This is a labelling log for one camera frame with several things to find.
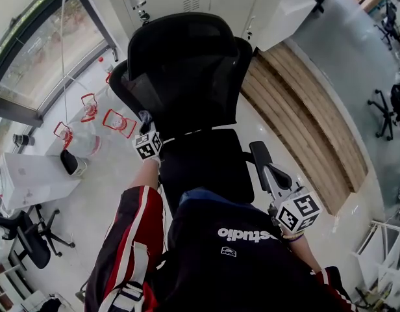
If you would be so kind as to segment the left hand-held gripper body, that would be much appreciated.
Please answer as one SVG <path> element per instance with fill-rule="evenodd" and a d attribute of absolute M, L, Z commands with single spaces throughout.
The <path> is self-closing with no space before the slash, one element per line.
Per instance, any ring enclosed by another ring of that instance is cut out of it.
<path fill-rule="evenodd" d="M 162 149 L 162 141 L 157 131 L 150 131 L 144 135 L 136 135 L 132 141 L 136 154 L 141 160 L 158 157 Z"/>

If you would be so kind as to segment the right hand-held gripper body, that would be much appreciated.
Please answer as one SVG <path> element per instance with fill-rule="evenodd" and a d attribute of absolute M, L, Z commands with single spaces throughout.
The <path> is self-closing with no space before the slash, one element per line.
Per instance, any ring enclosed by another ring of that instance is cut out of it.
<path fill-rule="evenodd" d="M 322 213 L 320 201 L 315 192 L 305 186 L 289 193 L 283 201 L 274 203 L 274 219 L 291 233 L 300 233 L 309 228 Z"/>

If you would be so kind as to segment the black mesh office chair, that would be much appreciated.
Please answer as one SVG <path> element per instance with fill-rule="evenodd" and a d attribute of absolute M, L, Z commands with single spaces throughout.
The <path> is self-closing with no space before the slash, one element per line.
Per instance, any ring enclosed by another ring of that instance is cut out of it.
<path fill-rule="evenodd" d="M 160 182 L 167 200 L 208 189 L 232 202 L 255 195 L 236 131 L 236 109 L 253 57 L 249 42 L 219 16 L 179 13 L 158 18 L 131 38 L 113 93 L 135 115 L 151 113 L 163 143 Z"/>

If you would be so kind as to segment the person's right forearm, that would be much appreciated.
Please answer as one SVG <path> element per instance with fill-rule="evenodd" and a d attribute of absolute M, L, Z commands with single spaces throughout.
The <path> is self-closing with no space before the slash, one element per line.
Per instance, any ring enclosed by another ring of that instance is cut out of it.
<path fill-rule="evenodd" d="M 305 235 L 300 235 L 287 240 L 291 251 L 304 261 L 315 273 L 321 272 L 322 268 L 314 257 Z"/>

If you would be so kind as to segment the person's left forearm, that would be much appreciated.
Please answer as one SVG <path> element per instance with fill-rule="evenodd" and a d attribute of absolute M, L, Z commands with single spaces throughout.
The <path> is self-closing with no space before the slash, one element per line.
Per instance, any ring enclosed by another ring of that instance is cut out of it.
<path fill-rule="evenodd" d="M 131 184 L 126 188 L 129 190 L 134 187 L 148 186 L 154 190 L 158 190 L 160 183 L 159 178 L 160 164 L 154 159 L 148 159 L 142 163 L 136 177 Z"/>

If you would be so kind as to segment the wooden step platform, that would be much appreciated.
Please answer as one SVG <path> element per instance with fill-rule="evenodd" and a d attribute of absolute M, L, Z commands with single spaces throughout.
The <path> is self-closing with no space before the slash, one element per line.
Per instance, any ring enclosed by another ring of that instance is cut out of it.
<path fill-rule="evenodd" d="M 353 133 L 327 91 L 284 43 L 258 50 L 242 84 L 242 95 L 290 152 L 336 216 L 359 191 L 368 166 Z"/>

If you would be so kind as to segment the small bottle with red cap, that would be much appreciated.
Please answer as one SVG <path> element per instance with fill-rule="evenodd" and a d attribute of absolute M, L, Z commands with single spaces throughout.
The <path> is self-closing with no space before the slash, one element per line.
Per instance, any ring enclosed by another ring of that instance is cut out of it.
<path fill-rule="evenodd" d="M 99 65 L 102 67 L 102 69 L 103 69 L 106 73 L 111 73 L 112 70 L 114 69 L 112 63 L 111 63 L 109 60 L 107 60 L 107 59 L 105 59 L 104 57 L 102 57 L 102 56 L 100 56 L 100 57 L 97 59 L 97 61 L 98 61 Z"/>

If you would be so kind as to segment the small black and white bin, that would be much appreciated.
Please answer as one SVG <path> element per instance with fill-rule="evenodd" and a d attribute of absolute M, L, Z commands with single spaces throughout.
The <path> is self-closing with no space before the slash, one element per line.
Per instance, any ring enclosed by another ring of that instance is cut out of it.
<path fill-rule="evenodd" d="M 60 160 L 70 176 L 81 176 L 87 169 L 87 162 L 79 157 L 72 155 L 64 149 L 60 153 Z"/>

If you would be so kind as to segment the white metal rack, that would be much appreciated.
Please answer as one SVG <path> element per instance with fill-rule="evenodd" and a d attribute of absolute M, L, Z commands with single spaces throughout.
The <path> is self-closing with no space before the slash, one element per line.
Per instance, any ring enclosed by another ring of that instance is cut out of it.
<path fill-rule="evenodd" d="M 400 309 L 400 227 L 371 221 L 360 247 L 352 253 L 362 274 L 356 306 L 365 312 Z"/>

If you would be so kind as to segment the person's black and red jacket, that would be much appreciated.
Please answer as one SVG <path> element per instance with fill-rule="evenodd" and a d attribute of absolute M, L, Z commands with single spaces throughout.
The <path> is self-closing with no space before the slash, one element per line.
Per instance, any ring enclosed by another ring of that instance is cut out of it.
<path fill-rule="evenodd" d="M 160 194 L 126 190 L 84 312 L 358 312 L 335 266 L 315 269 L 253 207 L 189 191 L 163 231 Z"/>

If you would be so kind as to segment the white water dispenser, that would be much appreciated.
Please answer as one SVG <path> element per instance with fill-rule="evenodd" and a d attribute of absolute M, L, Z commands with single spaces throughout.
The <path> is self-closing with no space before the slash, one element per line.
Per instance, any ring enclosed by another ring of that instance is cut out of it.
<path fill-rule="evenodd" d="M 5 209 L 15 210 L 69 196 L 81 179 L 57 156 L 4 153 L 0 159 Z"/>

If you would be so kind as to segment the black swivel chair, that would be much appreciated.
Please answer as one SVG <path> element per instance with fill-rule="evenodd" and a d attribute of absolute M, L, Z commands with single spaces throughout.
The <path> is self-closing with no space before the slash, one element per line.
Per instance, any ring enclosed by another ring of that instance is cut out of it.
<path fill-rule="evenodd" d="M 67 242 L 52 232 L 52 225 L 56 216 L 60 214 L 55 209 L 46 220 L 41 213 L 41 205 L 33 205 L 27 212 L 19 211 L 10 217 L 0 215 L 0 228 L 4 229 L 2 239 L 5 241 L 18 240 L 23 251 L 14 253 L 16 261 L 22 265 L 22 260 L 29 257 L 32 263 L 39 269 L 43 269 L 50 262 L 51 254 L 62 257 L 54 243 L 58 242 L 69 248 L 74 248 L 74 242 Z"/>
<path fill-rule="evenodd" d="M 391 141 L 394 138 L 393 126 L 399 125 L 400 127 L 400 83 L 394 84 L 390 92 L 390 102 L 392 109 L 389 109 L 387 101 L 384 98 L 384 94 L 381 90 L 375 89 L 374 94 L 380 95 L 382 104 L 377 103 L 371 99 L 367 100 L 369 106 L 375 106 L 382 113 L 383 124 L 382 129 L 375 133 L 377 138 L 384 136 L 386 130 L 389 130 L 389 135 L 386 137 L 387 141 Z"/>
<path fill-rule="evenodd" d="M 386 40 L 389 51 L 393 49 L 392 41 L 397 41 L 400 45 L 400 25 L 397 24 L 397 5 L 392 0 L 385 0 L 386 12 L 380 25 L 375 25 L 383 34 L 381 40 Z"/>

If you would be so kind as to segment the black thermos bottle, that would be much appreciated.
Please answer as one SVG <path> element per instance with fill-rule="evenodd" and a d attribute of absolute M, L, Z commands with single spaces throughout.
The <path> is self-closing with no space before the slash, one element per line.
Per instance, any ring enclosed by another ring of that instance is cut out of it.
<path fill-rule="evenodd" d="M 33 146 L 35 144 L 34 137 L 29 135 L 13 134 L 12 141 L 18 148 L 21 146 Z"/>

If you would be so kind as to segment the black framed window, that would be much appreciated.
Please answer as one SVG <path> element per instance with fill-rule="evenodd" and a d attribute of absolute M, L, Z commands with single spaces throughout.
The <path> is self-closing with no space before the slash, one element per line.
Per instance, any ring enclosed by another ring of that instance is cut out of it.
<path fill-rule="evenodd" d="M 90 0 L 0 0 L 0 118 L 39 127 L 116 45 Z"/>

